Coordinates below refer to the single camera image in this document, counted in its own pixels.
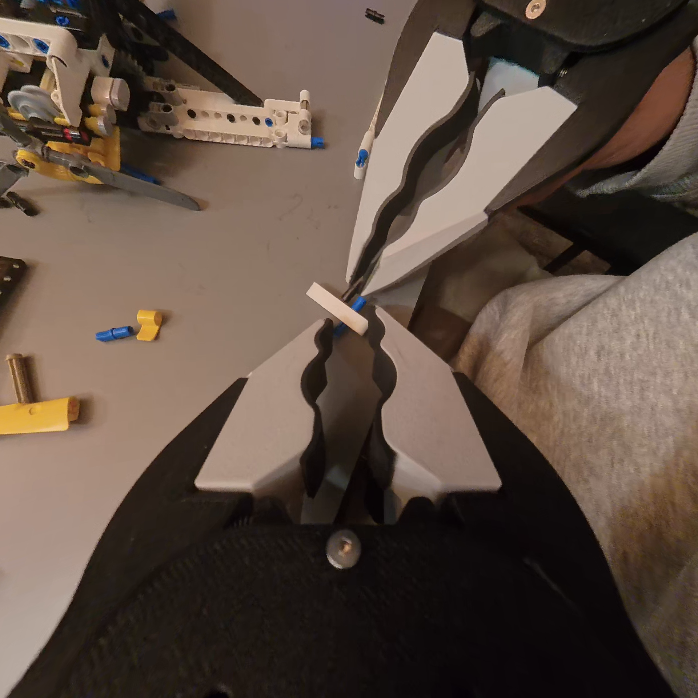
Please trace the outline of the person's right forearm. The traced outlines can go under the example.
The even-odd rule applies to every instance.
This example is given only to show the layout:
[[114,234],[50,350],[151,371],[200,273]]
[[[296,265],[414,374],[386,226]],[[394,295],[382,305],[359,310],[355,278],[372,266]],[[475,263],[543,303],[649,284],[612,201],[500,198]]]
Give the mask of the person's right forearm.
[[568,184],[578,196],[635,191],[697,214],[697,40],[689,48],[696,59],[693,89],[674,130],[631,161],[602,170],[579,166]]

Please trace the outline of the long black lego beam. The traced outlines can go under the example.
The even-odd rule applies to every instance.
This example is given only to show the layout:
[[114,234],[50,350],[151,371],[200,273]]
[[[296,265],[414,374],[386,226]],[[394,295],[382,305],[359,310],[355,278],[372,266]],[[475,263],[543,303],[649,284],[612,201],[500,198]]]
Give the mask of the long black lego beam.
[[1,256],[1,328],[15,309],[28,271],[24,260]]

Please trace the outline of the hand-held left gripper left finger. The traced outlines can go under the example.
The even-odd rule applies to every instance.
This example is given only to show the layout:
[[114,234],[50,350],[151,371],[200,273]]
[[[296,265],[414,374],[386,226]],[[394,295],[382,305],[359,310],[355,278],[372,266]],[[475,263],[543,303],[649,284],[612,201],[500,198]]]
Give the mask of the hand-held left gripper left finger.
[[327,387],[333,322],[319,320],[254,369],[198,473],[203,492],[272,499],[294,523],[326,469],[318,398]]

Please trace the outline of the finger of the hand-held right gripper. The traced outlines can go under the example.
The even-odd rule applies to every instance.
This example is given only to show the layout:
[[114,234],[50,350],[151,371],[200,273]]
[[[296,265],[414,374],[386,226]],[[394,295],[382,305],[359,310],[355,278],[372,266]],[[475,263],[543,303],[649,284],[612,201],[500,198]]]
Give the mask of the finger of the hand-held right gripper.
[[412,200],[429,159],[455,137],[463,106],[476,106],[461,39],[435,32],[429,39],[382,127],[377,127],[348,256],[347,282],[381,292],[455,244],[451,224],[424,222],[416,210],[408,229],[392,242],[389,231]]
[[576,111],[551,87],[493,99],[472,129],[457,171],[426,196],[363,288],[373,295],[428,265],[488,222],[486,207]]

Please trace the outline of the person's right hand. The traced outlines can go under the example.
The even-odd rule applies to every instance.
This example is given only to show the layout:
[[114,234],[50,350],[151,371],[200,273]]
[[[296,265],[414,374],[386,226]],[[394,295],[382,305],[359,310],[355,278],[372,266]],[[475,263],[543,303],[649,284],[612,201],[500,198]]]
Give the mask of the person's right hand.
[[676,127],[693,89],[696,59],[691,48],[675,58],[621,129],[581,171],[612,168],[631,161],[662,142]]

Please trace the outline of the yellow lego panel white connector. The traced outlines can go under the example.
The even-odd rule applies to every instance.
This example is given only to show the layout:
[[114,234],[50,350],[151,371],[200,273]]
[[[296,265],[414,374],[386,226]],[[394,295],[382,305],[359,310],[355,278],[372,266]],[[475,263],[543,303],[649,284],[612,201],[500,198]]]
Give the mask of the yellow lego panel white connector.
[[1,435],[65,432],[79,414],[76,397],[1,406]]

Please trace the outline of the brown lego axle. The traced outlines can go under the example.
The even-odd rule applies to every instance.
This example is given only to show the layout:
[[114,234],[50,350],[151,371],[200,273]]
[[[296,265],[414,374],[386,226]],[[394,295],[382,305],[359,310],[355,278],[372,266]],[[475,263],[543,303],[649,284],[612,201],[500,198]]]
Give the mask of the brown lego axle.
[[11,374],[17,403],[33,404],[34,393],[29,377],[26,357],[19,353],[13,353],[6,355],[5,361]]

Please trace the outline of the short white lego beam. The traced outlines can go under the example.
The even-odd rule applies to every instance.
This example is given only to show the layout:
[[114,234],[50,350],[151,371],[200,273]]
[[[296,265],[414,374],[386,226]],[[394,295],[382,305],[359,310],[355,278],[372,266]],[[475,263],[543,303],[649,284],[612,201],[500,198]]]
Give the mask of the short white lego beam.
[[317,283],[312,283],[306,295],[327,311],[333,318],[338,320],[338,323],[345,323],[349,330],[359,336],[365,335],[369,327],[369,321],[362,316],[361,311],[363,309],[359,313],[355,312],[351,309],[352,304],[344,303]]

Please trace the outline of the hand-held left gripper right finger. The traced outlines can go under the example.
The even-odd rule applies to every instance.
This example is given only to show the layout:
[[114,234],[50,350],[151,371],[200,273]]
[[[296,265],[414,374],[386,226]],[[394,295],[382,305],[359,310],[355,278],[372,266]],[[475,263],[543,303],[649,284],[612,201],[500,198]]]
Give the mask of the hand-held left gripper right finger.
[[368,445],[368,509],[394,524],[414,498],[495,493],[502,481],[449,365],[370,307],[372,379],[380,391]]

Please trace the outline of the white lego beam blue pins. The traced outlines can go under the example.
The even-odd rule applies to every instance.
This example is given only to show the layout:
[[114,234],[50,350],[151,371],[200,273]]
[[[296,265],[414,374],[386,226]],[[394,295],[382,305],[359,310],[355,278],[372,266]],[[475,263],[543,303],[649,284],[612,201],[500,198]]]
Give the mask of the white lego beam blue pins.
[[369,163],[369,158],[371,155],[371,150],[373,147],[373,142],[375,139],[376,135],[376,125],[378,121],[378,116],[380,113],[380,108],[382,105],[382,98],[379,100],[377,108],[373,114],[371,124],[367,131],[364,133],[364,136],[362,137],[362,142],[360,144],[360,147],[357,151],[357,157],[354,162],[354,172],[353,176],[354,179],[357,179],[361,181],[364,179],[365,176],[365,171],[367,168],[367,165]]

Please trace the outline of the white lego helicopter model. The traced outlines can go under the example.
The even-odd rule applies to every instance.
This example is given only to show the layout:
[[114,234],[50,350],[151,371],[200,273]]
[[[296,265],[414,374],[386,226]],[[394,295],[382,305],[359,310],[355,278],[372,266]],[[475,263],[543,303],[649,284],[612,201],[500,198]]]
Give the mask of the white lego helicopter model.
[[140,181],[121,130],[251,147],[318,149],[310,95],[262,100],[172,25],[169,1],[2,1],[1,194],[30,173],[110,186],[191,211]]

